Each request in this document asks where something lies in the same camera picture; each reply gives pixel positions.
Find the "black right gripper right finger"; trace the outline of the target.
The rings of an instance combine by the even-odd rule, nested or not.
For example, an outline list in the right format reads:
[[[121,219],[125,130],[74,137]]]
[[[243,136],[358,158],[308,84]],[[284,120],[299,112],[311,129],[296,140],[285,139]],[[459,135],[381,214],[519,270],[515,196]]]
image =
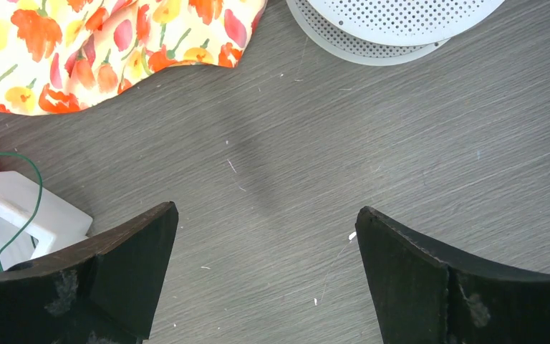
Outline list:
[[[369,206],[355,229],[385,343],[550,343],[550,274],[470,254]]]

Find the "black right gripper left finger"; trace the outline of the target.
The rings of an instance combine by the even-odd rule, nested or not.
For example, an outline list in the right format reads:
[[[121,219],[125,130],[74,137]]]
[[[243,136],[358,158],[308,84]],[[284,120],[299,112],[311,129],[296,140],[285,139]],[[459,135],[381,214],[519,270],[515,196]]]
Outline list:
[[[141,343],[178,226],[171,201],[0,272],[0,343]]]

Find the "white perforated spool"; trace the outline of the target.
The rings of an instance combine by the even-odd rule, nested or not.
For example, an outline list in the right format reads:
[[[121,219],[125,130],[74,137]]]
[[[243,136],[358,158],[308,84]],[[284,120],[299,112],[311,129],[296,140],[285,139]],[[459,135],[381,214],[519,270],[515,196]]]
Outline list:
[[[503,0],[291,0],[304,33],[328,53],[359,65],[415,61],[481,23]]]

